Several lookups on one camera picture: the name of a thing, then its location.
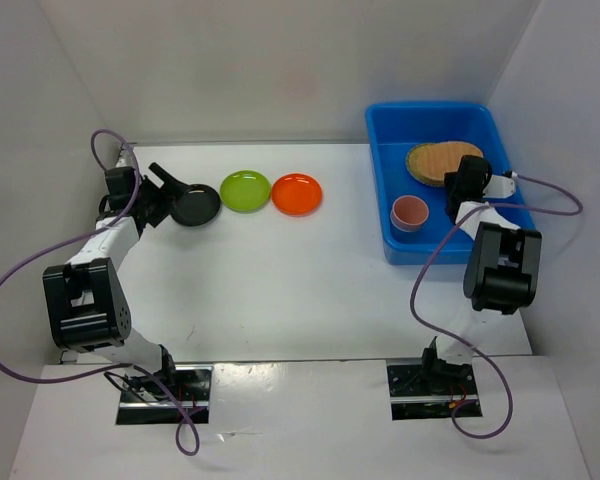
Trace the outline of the black plastic plate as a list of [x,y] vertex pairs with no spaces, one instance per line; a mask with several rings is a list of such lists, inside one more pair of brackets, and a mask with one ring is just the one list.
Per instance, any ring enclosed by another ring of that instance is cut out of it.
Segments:
[[214,188],[193,184],[174,197],[170,215],[182,226],[198,227],[214,220],[220,208],[221,199]]

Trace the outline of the brown woven bamboo tray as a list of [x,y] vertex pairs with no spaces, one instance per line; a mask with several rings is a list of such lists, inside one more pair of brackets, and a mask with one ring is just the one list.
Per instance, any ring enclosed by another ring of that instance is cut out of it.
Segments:
[[444,174],[455,172],[464,155],[483,157],[484,153],[477,146],[464,141],[445,141],[430,143],[422,149],[418,158],[418,166],[424,176],[433,183],[431,187],[444,186]]

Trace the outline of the green-rimmed bamboo tray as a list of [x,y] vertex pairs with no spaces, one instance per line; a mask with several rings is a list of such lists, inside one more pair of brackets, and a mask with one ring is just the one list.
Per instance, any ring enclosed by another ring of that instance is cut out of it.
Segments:
[[418,166],[419,154],[421,153],[423,148],[428,146],[430,146],[430,143],[423,143],[414,146],[408,152],[405,164],[407,171],[416,181],[427,186],[433,186],[433,183],[424,176],[424,174],[420,171],[420,168]]

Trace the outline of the pink plastic cup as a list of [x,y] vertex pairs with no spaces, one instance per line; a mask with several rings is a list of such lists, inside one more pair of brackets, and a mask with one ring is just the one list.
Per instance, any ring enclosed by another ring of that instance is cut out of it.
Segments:
[[417,196],[400,196],[392,204],[390,220],[400,231],[416,232],[424,226],[428,218],[428,205]]

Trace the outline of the blue-grey plastic cup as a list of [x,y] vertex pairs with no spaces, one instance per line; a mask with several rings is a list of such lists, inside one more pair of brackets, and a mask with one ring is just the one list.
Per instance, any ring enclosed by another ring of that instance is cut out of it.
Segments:
[[422,229],[428,220],[427,212],[390,212],[390,220],[392,225],[401,232],[415,233]]

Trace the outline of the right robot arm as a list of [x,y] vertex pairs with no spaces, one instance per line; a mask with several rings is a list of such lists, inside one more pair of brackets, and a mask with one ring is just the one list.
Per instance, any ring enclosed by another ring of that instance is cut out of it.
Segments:
[[506,220],[486,199],[515,192],[509,177],[494,176],[490,163],[462,157],[458,170],[444,175],[445,212],[473,241],[463,279],[466,301],[456,313],[452,332],[437,335],[422,355],[418,380],[430,393],[469,375],[474,346],[504,317],[529,306],[536,294],[542,236]]

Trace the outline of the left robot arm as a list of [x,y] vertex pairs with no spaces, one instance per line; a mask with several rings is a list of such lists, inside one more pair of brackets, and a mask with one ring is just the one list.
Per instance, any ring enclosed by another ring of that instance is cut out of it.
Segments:
[[136,183],[130,166],[105,173],[108,194],[96,220],[100,232],[67,263],[47,268],[42,280],[58,347],[126,364],[131,389],[144,389],[143,399],[164,400],[179,392],[180,377],[166,347],[132,328],[131,308],[117,275],[144,228],[157,227],[189,189],[157,164],[150,170],[163,181],[161,186],[146,177]]

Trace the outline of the green plastic plate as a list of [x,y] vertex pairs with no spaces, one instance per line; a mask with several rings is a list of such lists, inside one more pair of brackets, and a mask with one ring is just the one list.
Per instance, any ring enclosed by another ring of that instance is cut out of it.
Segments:
[[239,213],[261,209],[269,200],[271,184],[260,172],[240,170],[229,174],[221,183],[219,195],[223,204]]

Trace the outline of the orange plastic plate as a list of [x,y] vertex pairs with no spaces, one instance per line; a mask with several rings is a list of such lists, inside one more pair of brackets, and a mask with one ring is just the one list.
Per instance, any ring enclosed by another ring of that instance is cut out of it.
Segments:
[[306,216],[321,205],[323,191],[319,182],[310,175],[289,173],[273,184],[271,200],[285,215]]

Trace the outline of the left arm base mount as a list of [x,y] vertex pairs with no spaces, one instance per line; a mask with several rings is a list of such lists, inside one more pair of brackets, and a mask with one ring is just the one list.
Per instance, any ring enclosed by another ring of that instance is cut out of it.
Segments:
[[[209,422],[212,372],[210,364],[177,364],[170,378],[161,378],[196,425]],[[117,425],[176,425],[183,419],[170,397],[147,377],[103,376],[120,393]]]

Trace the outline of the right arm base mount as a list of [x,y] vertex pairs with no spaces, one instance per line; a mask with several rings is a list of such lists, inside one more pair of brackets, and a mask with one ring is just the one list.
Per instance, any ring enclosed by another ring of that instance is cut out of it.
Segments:
[[473,370],[462,379],[427,382],[414,359],[387,361],[386,373],[393,421],[447,419],[459,406],[458,418],[482,416]]

